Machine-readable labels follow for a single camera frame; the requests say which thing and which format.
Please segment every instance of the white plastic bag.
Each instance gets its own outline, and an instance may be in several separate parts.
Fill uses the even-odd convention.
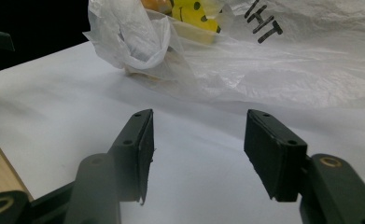
[[[201,3],[220,34],[139,0],[91,0],[85,35],[101,58],[177,98],[365,107],[365,0]]]

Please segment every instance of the transparent plastic sheet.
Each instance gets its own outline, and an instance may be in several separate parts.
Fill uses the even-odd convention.
[[[133,77],[176,98],[365,107],[365,1],[202,5],[208,18],[218,20],[220,34],[145,11],[139,0],[91,0],[91,31],[85,35],[101,58],[147,75]],[[283,32],[260,44],[272,23],[253,34],[259,21],[247,18],[263,6],[259,15],[273,16]]]

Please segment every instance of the black mount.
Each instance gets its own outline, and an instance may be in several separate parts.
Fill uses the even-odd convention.
[[[75,182],[29,202],[0,193],[0,224],[120,224],[119,202],[145,201],[154,152],[153,111],[132,115],[107,153],[84,159]]]
[[[302,196],[305,224],[365,224],[365,184],[348,162],[306,156],[307,144],[270,114],[249,110],[245,152],[278,202]]]

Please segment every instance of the black background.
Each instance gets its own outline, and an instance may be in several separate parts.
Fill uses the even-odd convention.
[[[88,0],[0,0],[0,32],[16,51],[0,49],[0,70],[87,41]]]

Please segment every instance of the white table surface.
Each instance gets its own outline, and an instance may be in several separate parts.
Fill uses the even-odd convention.
[[[91,43],[0,71],[0,148],[34,198],[107,152],[128,118],[153,108],[147,202],[123,223],[302,223],[299,203],[270,201],[243,150],[246,111],[273,114],[308,145],[349,161],[365,181],[365,109],[198,104],[151,91],[98,58]]]

